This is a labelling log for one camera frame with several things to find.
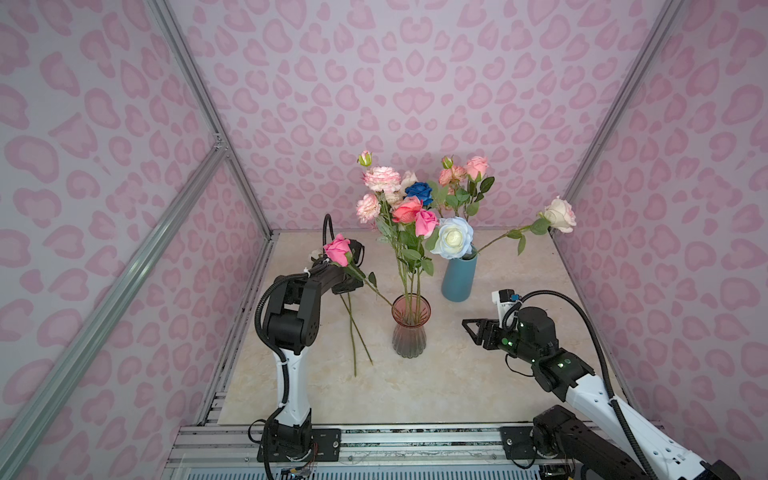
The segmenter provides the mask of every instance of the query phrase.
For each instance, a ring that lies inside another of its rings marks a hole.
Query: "beige marble surface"
[[[476,231],[475,245],[485,245],[499,233]],[[382,292],[394,300],[402,293],[402,284],[398,288],[395,258],[389,245],[376,242],[377,232],[355,230],[349,237],[366,246],[362,270],[376,272]],[[321,243],[318,232],[280,234],[262,290],[279,274],[300,272],[308,264],[308,253]],[[355,321],[374,362],[368,362],[357,340],[357,377],[353,376],[349,317],[341,299],[330,291],[326,293],[319,336],[308,352],[307,388],[313,422],[530,421],[559,403],[533,379],[507,370],[500,350],[486,351],[476,346],[462,328],[462,319],[496,317],[491,302],[493,290],[512,288],[527,293],[552,289],[578,300],[549,236],[528,235],[526,250],[519,257],[516,247],[515,241],[503,239],[483,251],[472,295],[463,303],[451,303],[442,297],[440,285],[448,261],[431,255],[435,276],[422,275],[422,295],[432,306],[432,317],[425,326],[426,350],[415,359],[403,359],[392,349],[395,322],[386,303],[367,288],[354,292]],[[560,345],[599,371],[587,330],[566,302],[537,296],[526,302],[528,305],[547,310],[557,326]],[[510,359],[510,365],[530,372],[528,364],[519,359]],[[266,418],[276,406],[275,372],[270,351],[249,328],[219,424],[245,425]],[[618,391],[615,379],[613,384]]]

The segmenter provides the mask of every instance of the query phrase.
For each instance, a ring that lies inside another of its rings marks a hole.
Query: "flower on table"
[[[465,169],[467,170],[467,175],[469,175],[469,178],[472,180],[477,180],[478,176],[483,178],[485,177],[485,171],[488,169],[488,159],[485,157],[472,157],[472,159],[467,162]]]
[[[544,210],[544,218],[549,220],[550,227],[560,230],[562,233],[574,231],[576,215],[571,205],[561,200],[560,195],[552,200],[552,203]]]
[[[430,238],[438,223],[439,220],[434,212],[431,210],[419,210],[416,212],[416,236]]]
[[[362,200],[357,201],[357,217],[360,223],[368,223],[381,212],[382,206],[374,194],[366,194]]]
[[[447,260],[461,258],[472,251],[475,231],[461,217],[441,218],[435,248],[430,250]]]
[[[440,172],[440,178],[438,179],[438,183],[444,187],[445,185],[448,185],[449,183],[455,181],[460,181],[464,176],[467,174],[467,170],[464,167],[460,167],[458,165],[454,165],[450,169],[443,169]]]
[[[339,233],[333,242],[323,245],[323,249],[326,251],[326,255],[331,261],[338,263],[341,266],[349,265],[349,261],[346,258],[346,254],[350,252],[349,240]]]
[[[409,197],[416,197],[421,200],[424,207],[432,202],[432,187],[426,182],[415,182],[406,188],[405,191]]]
[[[368,169],[362,177],[366,187],[375,192],[394,194],[400,190],[400,174],[392,167],[373,167]]]
[[[417,197],[406,197],[399,207],[392,212],[396,223],[411,223],[416,220],[416,212],[422,209],[422,201]]]

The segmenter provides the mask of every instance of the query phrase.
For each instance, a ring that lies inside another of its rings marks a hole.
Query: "flower bud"
[[[364,167],[370,167],[372,163],[371,152],[363,150],[362,153],[357,157],[357,163]]]

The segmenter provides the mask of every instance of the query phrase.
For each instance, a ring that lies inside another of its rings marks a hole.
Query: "glass vase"
[[[424,324],[430,315],[432,308],[423,296],[397,297],[392,304],[392,318],[397,322],[392,334],[392,347],[398,355],[412,359],[422,354],[427,346]]]

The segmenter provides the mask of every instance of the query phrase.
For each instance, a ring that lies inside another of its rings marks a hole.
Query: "pink carnation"
[[[370,168],[363,176],[362,181],[366,187],[375,192],[394,194],[400,190],[400,174],[394,171],[392,167]]]
[[[360,219],[360,223],[368,223],[379,216],[381,209],[382,206],[376,195],[366,194],[362,200],[357,202],[357,217]]]

